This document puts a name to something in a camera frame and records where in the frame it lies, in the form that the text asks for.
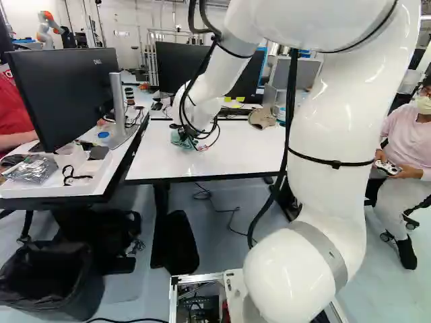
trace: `black backpack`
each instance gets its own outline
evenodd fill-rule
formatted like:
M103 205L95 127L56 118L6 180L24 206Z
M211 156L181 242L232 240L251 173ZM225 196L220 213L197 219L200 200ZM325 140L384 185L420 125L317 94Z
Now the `black backpack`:
M61 237L69 242L85 242L92 247L96 266L103 272L115 258L139 242L141 215L134 211L74 209L53 211Z

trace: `blue cap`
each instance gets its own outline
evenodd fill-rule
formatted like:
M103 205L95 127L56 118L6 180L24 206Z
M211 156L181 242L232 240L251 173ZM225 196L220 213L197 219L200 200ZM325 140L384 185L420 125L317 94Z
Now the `blue cap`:
M102 131L101 133L98 133L97 137L99 137L100 139L108 138L109 132L108 131Z

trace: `pink shirt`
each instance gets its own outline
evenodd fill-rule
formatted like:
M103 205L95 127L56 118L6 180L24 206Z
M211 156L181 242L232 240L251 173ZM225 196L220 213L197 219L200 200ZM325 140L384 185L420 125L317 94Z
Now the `pink shirt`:
M381 137L387 137L385 147L388 160L407 164L424 171L422 180L431 181L431 122L416 122L418 109L404 104L385 120Z

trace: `plastic bag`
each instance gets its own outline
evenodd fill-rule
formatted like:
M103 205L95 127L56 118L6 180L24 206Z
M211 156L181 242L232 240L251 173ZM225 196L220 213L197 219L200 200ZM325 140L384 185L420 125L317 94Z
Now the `plastic bag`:
M58 169L57 163L51 157L30 155L16 168L3 173L9 180L42 184Z
M0 305L44 322L89 320L103 293L92 250L81 242L30 242L0 269Z

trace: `white pants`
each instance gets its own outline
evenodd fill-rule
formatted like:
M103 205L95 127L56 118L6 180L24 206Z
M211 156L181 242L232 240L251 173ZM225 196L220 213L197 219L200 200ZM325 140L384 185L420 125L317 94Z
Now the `white pants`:
M431 182L388 178L378 190L374 212L397 240L407 239L402 212L420 204L431 194Z

